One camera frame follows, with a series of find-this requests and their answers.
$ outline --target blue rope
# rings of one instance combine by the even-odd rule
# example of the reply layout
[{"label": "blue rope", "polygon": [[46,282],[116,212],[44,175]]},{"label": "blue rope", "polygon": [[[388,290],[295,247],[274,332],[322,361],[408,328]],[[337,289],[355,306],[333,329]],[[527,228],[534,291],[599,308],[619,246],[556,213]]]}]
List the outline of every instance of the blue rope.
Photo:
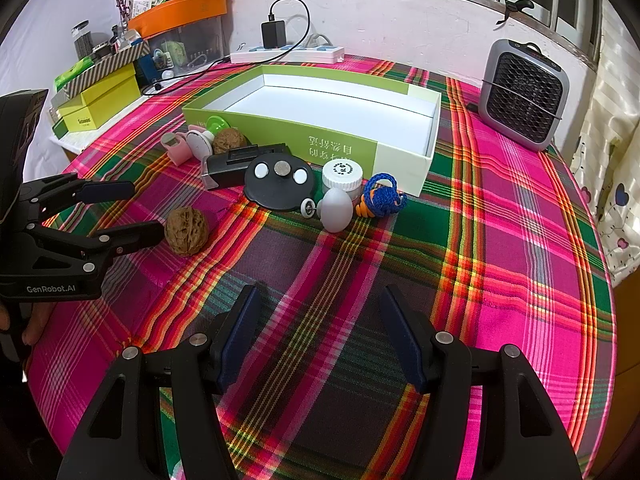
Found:
[{"label": "blue rope", "polygon": [[[373,192],[371,190],[379,180],[388,180],[391,187],[380,186]],[[379,173],[372,176],[364,187],[364,203],[375,216],[383,217],[388,214],[397,213],[404,209],[407,204],[407,197],[404,193],[398,193],[398,183],[388,173]]]}]

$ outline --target black cable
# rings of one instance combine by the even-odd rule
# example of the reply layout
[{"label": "black cable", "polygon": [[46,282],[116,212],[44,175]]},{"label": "black cable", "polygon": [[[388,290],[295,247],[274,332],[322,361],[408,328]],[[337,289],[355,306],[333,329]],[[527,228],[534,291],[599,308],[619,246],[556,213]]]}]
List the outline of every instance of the black cable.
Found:
[{"label": "black cable", "polygon": [[[271,7],[270,7],[270,9],[269,9],[269,21],[270,21],[270,22],[272,22],[272,21],[273,21],[273,19],[274,19],[274,16],[273,16],[273,6],[274,6],[275,4],[277,4],[278,2],[281,2],[281,1],[282,1],[282,0],[275,0],[275,1],[271,4]],[[305,3],[305,2],[303,2],[302,0],[296,0],[296,1],[300,2],[300,3],[305,7],[305,10],[306,10],[306,31],[305,31],[305,33],[302,35],[302,38],[300,38],[300,41],[299,41],[299,42],[297,42],[297,43],[296,43],[294,46],[292,46],[290,49],[288,49],[288,50],[284,51],[282,54],[278,54],[277,56],[272,57],[271,59],[267,59],[267,60],[265,60],[265,61],[256,61],[256,62],[253,62],[253,63],[238,63],[238,64],[236,64],[235,66],[237,66],[237,67],[241,67],[241,66],[258,66],[258,65],[263,65],[263,64],[265,64],[265,63],[272,63],[272,62],[274,62],[274,61],[279,60],[281,57],[286,56],[289,52],[291,52],[292,50],[294,50],[294,49],[296,49],[297,47],[299,47],[299,46],[302,44],[302,42],[303,42],[303,41],[305,41],[306,35],[309,33],[309,30],[310,30],[310,28],[311,28],[311,13],[309,13],[309,8],[306,6],[306,3]],[[209,67],[208,67],[208,68],[206,68],[205,70],[202,70],[201,72],[198,72],[197,74],[189,74],[189,75],[183,75],[183,76],[174,76],[174,77],[171,77],[171,78],[169,78],[169,79],[164,79],[164,81],[171,81],[172,79],[180,79],[180,78],[183,78],[183,77],[190,77],[190,76],[194,76],[194,77],[192,77],[191,79],[189,79],[188,81],[185,81],[185,82],[181,83],[181,84],[180,84],[180,85],[178,85],[178,86],[171,87],[171,88],[167,88],[167,89],[166,89],[166,91],[158,92],[158,93],[155,93],[155,94],[147,94],[147,93],[145,93],[145,91],[146,91],[146,90],[148,90],[148,89],[149,89],[149,88],[151,88],[151,87],[154,87],[154,86],[157,84],[157,83],[153,83],[152,85],[149,85],[149,86],[147,86],[147,87],[145,88],[145,91],[143,91],[143,92],[142,92],[142,95],[143,95],[143,96],[148,96],[148,97],[156,97],[156,96],[161,96],[161,95],[167,95],[167,94],[170,94],[171,92],[174,92],[174,91],[176,91],[176,90],[179,90],[180,88],[183,88],[184,86],[187,86],[189,83],[192,83],[192,82],[194,82],[194,81],[197,81],[199,78],[201,78],[203,75],[205,75],[205,74],[207,74],[207,73],[209,73],[209,72],[216,72],[216,71],[218,71],[218,70],[228,70],[228,69],[230,68],[230,67],[228,67],[228,66],[227,66],[227,67],[224,67],[224,68],[213,68],[213,66],[214,66],[214,65],[216,65],[217,63],[220,63],[221,61],[224,61],[227,57],[228,57],[228,56],[223,57],[223,58],[221,58],[221,59],[218,59],[218,60],[214,61],[213,63],[211,63],[211,64],[209,65]]]}]

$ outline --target black hook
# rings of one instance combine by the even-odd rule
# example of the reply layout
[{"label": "black hook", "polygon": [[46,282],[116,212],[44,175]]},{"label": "black hook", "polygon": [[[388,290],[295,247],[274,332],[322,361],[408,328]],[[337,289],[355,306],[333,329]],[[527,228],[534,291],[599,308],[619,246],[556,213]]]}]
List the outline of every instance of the black hook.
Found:
[{"label": "black hook", "polygon": [[531,0],[518,0],[517,2],[510,2],[507,0],[505,2],[506,9],[504,11],[504,19],[500,22],[497,22],[496,25],[501,25],[509,19],[509,15],[512,12],[522,12],[524,9],[533,9],[534,5]]}]

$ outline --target orange lid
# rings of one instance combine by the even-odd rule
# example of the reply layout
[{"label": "orange lid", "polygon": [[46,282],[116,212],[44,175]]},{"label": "orange lid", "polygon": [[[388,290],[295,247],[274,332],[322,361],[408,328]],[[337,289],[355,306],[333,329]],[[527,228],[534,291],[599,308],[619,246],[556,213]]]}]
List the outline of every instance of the orange lid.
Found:
[{"label": "orange lid", "polygon": [[169,0],[129,20],[143,38],[175,27],[226,14],[226,0]]}]

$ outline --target plaid tablecloth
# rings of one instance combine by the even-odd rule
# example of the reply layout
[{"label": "plaid tablecloth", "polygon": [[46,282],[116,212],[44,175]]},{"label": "plaid tablecloth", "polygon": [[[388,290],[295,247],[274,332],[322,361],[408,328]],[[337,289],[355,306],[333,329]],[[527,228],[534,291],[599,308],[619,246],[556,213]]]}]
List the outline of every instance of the plaid tablecloth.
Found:
[{"label": "plaid tablecloth", "polygon": [[[66,449],[125,346],[171,348],[228,310],[243,285],[259,282],[266,293],[257,340],[218,403],[241,478],[400,478],[428,400],[405,383],[378,314],[380,290],[397,283],[437,329],[480,348],[522,349],[586,473],[607,420],[615,321],[599,240],[564,162],[553,149],[529,152],[484,126],[465,108],[478,101],[476,88],[377,59],[348,57],[336,68],[442,93],[429,177],[396,216],[356,218],[332,235],[295,212],[256,207],[241,189],[204,191],[194,161],[176,168],[161,135],[185,131],[180,106],[244,70],[233,66],[151,99],[68,168],[130,179],[137,193],[78,205],[56,227],[88,234],[193,205],[215,228],[193,258],[163,242],[118,258],[100,300],[58,304],[29,370],[56,443]],[[161,407],[168,466],[181,478],[170,391]],[[472,473],[480,407],[475,390],[460,478]]]}]

